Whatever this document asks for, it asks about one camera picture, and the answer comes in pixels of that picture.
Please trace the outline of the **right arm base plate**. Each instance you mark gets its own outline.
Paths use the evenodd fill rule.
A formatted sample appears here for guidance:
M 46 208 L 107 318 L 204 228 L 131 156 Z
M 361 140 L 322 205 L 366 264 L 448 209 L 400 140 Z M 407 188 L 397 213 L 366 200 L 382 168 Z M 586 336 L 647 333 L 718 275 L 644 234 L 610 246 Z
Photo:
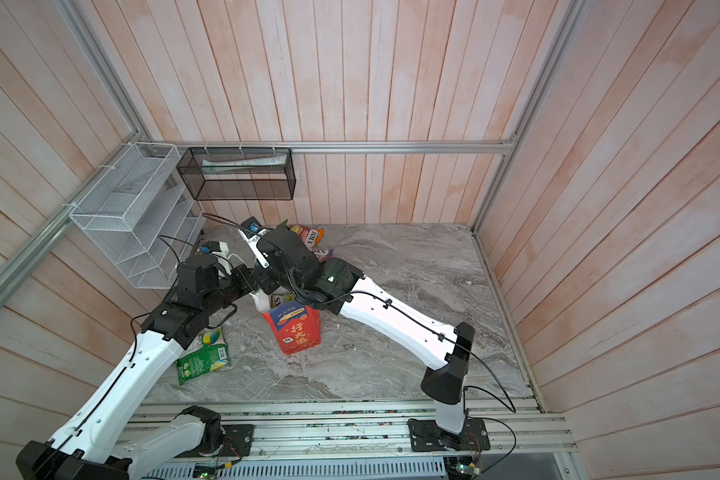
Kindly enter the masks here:
M 411 449 L 414 452 L 474 451 L 491 449 L 482 419 L 467 418 L 461 433 L 453 434 L 437 426 L 435 420 L 409 419 Z

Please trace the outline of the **red paper gift bag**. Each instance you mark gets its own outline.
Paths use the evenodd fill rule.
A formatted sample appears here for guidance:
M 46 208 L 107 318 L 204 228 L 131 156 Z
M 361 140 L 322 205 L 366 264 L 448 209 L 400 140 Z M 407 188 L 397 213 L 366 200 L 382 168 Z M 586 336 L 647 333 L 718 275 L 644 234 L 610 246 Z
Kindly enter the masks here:
M 293 293 L 276 291 L 268 295 L 263 290 L 257 290 L 250 296 L 285 355 L 292 355 L 321 343 L 320 313 L 300 303 Z

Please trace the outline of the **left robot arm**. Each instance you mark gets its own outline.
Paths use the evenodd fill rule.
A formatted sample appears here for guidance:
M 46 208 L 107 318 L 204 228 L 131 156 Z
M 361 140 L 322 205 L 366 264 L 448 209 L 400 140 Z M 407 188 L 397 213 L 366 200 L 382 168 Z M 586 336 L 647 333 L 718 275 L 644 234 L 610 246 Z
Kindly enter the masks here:
M 147 314 L 123 359 L 85 404 L 45 442 L 16 458 L 24 479 L 140 479 L 186 452 L 217 457 L 226 443 L 219 413 L 182 410 L 168 425 L 123 447 L 117 441 L 162 374 L 183 355 L 216 312 L 253 292 L 252 270 L 218 254 L 181 262 L 163 301 Z

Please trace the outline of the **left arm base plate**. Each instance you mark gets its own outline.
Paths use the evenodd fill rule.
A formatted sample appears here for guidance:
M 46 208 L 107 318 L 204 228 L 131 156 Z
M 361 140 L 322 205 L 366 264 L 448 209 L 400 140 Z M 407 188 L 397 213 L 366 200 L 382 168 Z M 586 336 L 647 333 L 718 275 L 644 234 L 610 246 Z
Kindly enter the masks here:
M 179 454 L 178 457 L 248 457 L 251 453 L 255 426 L 253 424 L 224 423 L 222 427 L 224 430 L 223 440 L 216 450 L 203 453 L 200 447 L 196 447 Z

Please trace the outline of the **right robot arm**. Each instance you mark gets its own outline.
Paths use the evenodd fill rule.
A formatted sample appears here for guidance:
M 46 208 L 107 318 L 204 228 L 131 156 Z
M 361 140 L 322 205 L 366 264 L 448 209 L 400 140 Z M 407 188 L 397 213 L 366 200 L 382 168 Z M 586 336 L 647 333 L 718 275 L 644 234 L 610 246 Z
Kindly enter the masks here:
M 400 301 L 351 263 L 317 258 L 284 225 L 262 226 L 251 217 L 240 227 L 256 262 L 253 276 L 271 294 L 282 288 L 315 310 L 358 321 L 412 352 L 425 366 L 422 391 L 435 402 L 437 427 L 449 434 L 466 423 L 463 389 L 475 329 L 439 322 Z

